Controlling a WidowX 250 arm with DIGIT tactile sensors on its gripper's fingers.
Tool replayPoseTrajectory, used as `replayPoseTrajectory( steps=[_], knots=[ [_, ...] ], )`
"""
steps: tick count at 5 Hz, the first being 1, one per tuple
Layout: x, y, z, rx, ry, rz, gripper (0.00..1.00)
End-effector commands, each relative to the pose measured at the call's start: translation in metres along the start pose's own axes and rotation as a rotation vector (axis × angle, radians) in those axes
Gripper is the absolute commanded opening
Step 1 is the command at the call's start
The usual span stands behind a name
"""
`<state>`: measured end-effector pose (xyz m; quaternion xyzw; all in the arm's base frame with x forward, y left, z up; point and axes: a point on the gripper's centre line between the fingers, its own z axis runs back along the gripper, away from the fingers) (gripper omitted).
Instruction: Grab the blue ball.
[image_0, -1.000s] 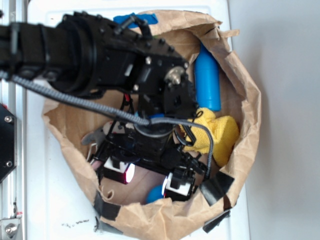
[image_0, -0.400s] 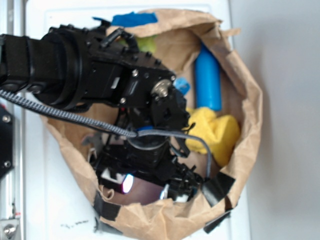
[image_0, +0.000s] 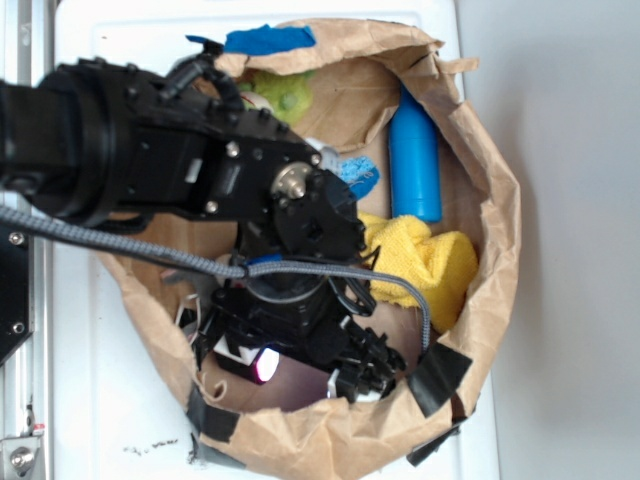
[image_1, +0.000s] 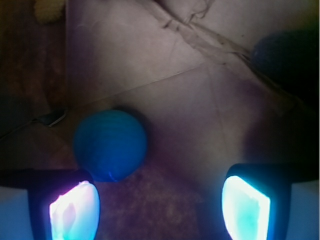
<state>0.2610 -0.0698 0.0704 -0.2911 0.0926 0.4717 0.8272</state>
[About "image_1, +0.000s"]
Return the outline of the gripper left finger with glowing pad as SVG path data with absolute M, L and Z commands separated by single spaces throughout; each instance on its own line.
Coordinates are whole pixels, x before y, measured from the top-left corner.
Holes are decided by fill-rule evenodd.
M 87 171 L 1 170 L 2 240 L 93 240 L 99 221 L 100 196 Z

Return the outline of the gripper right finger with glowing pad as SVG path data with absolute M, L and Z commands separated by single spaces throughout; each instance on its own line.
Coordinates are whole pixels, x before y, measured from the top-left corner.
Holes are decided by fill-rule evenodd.
M 235 164 L 223 183 L 221 207 L 233 240 L 318 240 L 319 165 Z

